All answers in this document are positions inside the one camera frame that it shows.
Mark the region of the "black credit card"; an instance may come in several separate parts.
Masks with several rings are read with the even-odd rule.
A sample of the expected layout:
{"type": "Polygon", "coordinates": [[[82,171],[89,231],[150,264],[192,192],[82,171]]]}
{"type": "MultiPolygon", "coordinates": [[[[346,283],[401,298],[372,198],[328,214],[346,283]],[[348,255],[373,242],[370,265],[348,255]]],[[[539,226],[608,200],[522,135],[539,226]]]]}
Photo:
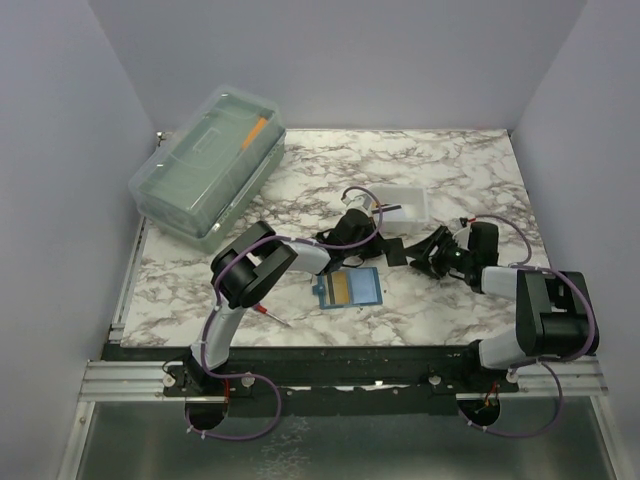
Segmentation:
{"type": "Polygon", "coordinates": [[[399,267],[408,264],[404,243],[401,238],[386,240],[385,256],[389,267],[399,267]]]}

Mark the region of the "white plastic card tray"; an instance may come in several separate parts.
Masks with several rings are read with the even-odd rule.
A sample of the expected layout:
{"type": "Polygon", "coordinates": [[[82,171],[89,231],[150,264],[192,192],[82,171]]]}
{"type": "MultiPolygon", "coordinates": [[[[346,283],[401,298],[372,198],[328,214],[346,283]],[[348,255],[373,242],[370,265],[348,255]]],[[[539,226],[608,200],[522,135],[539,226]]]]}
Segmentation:
{"type": "Polygon", "coordinates": [[[369,190],[382,202],[382,234],[413,235],[431,220],[428,191],[422,186],[373,184],[369,190]]]}

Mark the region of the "blue leather card holder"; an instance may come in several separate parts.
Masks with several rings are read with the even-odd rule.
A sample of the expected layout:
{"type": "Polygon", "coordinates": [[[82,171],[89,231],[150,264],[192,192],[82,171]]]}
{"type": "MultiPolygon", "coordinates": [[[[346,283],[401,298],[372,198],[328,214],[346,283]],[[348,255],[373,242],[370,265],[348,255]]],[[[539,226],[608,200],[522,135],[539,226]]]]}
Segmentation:
{"type": "Polygon", "coordinates": [[[327,302],[327,276],[331,273],[323,274],[316,277],[316,284],[312,287],[312,293],[318,298],[321,309],[376,306],[383,303],[379,273],[376,267],[347,268],[337,271],[347,271],[349,273],[351,303],[347,305],[330,305],[327,302]]]}

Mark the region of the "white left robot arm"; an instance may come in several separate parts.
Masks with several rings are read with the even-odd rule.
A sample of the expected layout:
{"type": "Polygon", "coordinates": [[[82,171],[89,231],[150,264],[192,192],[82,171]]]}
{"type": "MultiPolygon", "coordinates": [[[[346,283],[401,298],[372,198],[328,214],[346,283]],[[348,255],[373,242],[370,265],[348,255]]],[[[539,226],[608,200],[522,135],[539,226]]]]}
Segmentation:
{"type": "Polygon", "coordinates": [[[211,263],[214,305],[198,340],[192,345],[195,362],[187,382],[201,395],[214,393],[222,379],[235,379],[220,367],[245,313],[257,306],[285,273],[332,273],[344,260],[370,247],[385,253],[380,228],[383,216],[373,219],[364,210],[350,208],[328,233],[312,238],[280,235],[266,222],[251,225],[211,263]]]}

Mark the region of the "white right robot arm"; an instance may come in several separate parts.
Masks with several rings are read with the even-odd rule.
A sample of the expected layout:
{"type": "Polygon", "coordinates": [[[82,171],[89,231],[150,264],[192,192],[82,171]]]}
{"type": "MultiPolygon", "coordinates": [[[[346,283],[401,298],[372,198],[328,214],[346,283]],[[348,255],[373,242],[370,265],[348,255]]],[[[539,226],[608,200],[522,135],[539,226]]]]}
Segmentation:
{"type": "Polygon", "coordinates": [[[515,302],[511,330],[476,343],[477,357],[460,367],[460,379],[480,392],[496,380],[496,370],[537,361],[569,362],[592,356],[599,329],[585,278],[580,272],[500,266],[499,228],[469,221],[461,237],[441,226],[405,249],[410,266],[432,279],[452,276],[474,292],[515,302]]]}

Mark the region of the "white striped credit card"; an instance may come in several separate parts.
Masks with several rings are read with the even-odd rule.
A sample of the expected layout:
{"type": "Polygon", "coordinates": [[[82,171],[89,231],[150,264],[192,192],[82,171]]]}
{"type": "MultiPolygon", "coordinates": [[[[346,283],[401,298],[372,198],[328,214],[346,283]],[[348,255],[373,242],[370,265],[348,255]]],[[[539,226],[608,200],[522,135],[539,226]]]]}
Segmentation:
{"type": "Polygon", "coordinates": [[[406,212],[401,204],[382,204],[378,205],[371,211],[373,216],[383,215],[392,221],[399,221],[406,218],[406,212]]]}

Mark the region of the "blue red screwdriver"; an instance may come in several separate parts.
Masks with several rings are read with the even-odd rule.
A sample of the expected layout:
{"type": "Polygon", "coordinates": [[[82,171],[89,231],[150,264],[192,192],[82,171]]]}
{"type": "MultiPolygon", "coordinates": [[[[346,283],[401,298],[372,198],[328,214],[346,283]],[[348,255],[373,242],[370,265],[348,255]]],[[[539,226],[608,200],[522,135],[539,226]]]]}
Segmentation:
{"type": "Polygon", "coordinates": [[[254,310],[262,315],[269,317],[270,319],[276,321],[280,325],[284,327],[290,328],[290,324],[279,318],[277,315],[273,314],[270,310],[262,306],[261,304],[255,305],[254,310]]]}

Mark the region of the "orange pen in box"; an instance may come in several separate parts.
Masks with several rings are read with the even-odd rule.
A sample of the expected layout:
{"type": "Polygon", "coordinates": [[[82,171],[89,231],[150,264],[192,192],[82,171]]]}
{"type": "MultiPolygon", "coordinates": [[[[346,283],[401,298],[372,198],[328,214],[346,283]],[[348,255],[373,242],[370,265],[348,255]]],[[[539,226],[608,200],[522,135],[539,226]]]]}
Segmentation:
{"type": "Polygon", "coordinates": [[[268,120],[265,117],[260,117],[255,124],[255,126],[248,133],[247,137],[244,139],[241,148],[243,150],[247,149],[249,145],[254,141],[254,139],[259,135],[261,130],[266,126],[268,120]]]}

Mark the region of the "clear plastic storage box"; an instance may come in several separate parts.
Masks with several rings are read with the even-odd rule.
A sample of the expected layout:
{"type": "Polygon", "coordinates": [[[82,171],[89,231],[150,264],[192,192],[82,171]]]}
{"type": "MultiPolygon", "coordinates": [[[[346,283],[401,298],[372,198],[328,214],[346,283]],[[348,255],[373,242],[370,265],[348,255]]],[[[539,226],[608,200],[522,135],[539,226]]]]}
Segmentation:
{"type": "Polygon", "coordinates": [[[266,179],[286,129],[278,106],[222,86],[145,161],[129,181],[141,215],[196,243],[222,227],[241,195],[266,179]],[[260,117],[266,126],[245,150],[260,117]]]}

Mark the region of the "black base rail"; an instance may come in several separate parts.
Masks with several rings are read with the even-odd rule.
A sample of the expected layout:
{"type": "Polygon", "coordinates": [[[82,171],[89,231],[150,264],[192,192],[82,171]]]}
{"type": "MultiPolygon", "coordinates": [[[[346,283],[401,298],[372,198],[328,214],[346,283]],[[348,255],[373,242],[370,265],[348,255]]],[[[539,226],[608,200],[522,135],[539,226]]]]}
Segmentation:
{"type": "Polygon", "coordinates": [[[184,348],[123,348],[107,344],[103,361],[162,376],[154,398],[181,401],[191,419],[215,424],[238,418],[358,416],[479,411],[486,393],[553,395],[552,373],[521,369],[511,383],[503,370],[477,364],[473,346],[234,347],[215,376],[184,348]]]}

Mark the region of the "aluminium frame rail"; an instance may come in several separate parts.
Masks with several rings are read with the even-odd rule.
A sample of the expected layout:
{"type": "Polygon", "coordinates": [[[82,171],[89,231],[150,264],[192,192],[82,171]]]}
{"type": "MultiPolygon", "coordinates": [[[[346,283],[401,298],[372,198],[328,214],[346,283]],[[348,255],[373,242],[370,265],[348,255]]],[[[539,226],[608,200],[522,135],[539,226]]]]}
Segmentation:
{"type": "MultiPolygon", "coordinates": [[[[282,395],[297,392],[355,393],[420,389],[437,396],[473,399],[496,390],[502,397],[547,397],[562,391],[567,397],[604,396],[604,374],[595,358],[550,369],[539,365],[515,373],[490,371],[465,380],[455,372],[459,355],[440,359],[422,350],[370,353],[293,349],[291,359],[281,350],[240,349],[232,353],[228,373],[230,390],[242,397],[263,388],[269,378],[282,395]]],[[[92,361],[85,370],[79,397],[85,402],[159,401],[162,399],[216,400],[223,383],[197,372],[180,360],[92,361]]]]}

